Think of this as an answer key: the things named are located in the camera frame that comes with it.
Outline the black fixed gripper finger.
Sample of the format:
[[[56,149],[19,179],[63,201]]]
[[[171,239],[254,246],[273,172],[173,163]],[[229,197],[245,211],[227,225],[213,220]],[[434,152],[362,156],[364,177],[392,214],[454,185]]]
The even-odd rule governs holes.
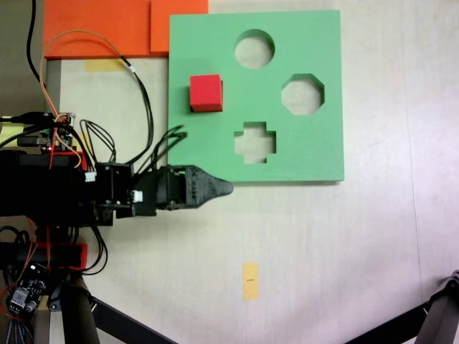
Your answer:
[[[199,208],[213,199],[229,196],[234,186],[229,181],[214,177],[201,168],[192,167],[192,207]]]

